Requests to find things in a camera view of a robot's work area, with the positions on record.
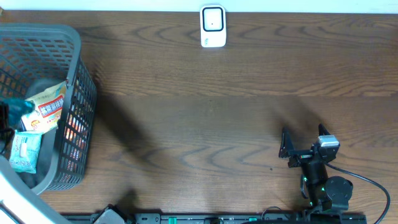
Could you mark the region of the yellow chip bag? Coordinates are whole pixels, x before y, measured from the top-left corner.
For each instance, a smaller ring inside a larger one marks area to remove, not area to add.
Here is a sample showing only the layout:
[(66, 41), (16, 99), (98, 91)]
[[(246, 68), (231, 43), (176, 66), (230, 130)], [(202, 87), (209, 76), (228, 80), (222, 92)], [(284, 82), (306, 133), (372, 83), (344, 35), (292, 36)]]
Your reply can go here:
[(45, 78), (34, 82), (25, 99), (34, 104), (34, 110), (21, 118), (24, 129), (44, 134), (56, 128), (66, 90), (66, 81)]

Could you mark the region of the mint green wipes pack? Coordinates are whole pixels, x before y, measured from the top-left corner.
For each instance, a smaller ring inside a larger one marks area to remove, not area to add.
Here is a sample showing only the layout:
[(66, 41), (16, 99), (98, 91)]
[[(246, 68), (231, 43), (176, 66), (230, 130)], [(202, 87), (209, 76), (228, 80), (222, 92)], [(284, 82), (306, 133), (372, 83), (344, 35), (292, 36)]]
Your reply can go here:
[(43, 133), (37, 131), (17, 132), (12, 141), (9, 158), (16, 172), (35, 174)]

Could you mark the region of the blue mouthwash bottle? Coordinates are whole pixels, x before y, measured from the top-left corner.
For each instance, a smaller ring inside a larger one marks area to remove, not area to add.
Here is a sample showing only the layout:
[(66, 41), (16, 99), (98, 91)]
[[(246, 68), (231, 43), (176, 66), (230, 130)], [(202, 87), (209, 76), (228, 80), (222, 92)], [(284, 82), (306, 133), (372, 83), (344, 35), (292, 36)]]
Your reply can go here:
[(17, 125), (24, 115), (30, 114), (35, 110), (35, 104), (32, 101), (26, 101), (18, 98), (8, 98), (5, 100), (5, 103), (9, 108), (9, 126)]

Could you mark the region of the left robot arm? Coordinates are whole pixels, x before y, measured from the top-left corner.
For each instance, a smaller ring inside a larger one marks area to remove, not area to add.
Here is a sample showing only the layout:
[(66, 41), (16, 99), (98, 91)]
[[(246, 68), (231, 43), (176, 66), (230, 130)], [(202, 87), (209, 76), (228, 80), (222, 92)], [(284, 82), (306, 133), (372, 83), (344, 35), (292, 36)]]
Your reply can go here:
[(1, 157), (1, 224), (69, 223), (26, 186)]

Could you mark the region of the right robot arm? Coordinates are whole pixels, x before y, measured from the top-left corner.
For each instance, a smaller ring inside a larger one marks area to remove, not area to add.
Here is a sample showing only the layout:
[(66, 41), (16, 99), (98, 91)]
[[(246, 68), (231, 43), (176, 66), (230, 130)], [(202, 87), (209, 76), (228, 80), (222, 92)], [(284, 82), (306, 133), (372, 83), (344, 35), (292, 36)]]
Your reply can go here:
[(318, 125), (318, 138), (310, 149), (296, 150), (287, 128), (282, 129), (279, 157), (288, 159), (288, 167), (302, 170), (300, 191), (309, 199), (314, 212), (341, 212), (349, 208), (353, 184), (340, 177), (330, 177), (326, 166), (336, 159), (340, 142), (324, 125)]

